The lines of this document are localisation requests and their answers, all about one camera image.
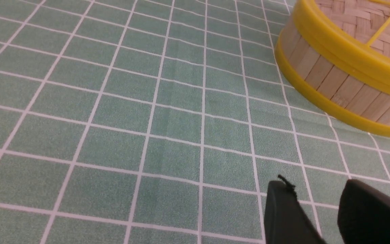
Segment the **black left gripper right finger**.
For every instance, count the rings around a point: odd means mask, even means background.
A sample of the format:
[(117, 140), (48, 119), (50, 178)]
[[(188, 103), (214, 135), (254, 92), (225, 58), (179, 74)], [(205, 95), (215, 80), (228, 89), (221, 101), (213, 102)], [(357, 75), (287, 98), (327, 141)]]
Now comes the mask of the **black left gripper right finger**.
[(390, 197), (364, 182), (348, 180), (337, 224), (345, 244), (390, 244)]

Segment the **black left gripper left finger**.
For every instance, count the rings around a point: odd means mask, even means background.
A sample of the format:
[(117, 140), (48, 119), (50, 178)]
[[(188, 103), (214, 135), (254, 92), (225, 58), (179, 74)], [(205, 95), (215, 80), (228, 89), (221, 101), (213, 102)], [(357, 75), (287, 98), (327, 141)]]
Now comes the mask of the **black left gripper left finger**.
[(325, 244), (305, 214), (295, 191), (295, 185), (285, 177), (270, 181), (264, 214), (267, 244)]

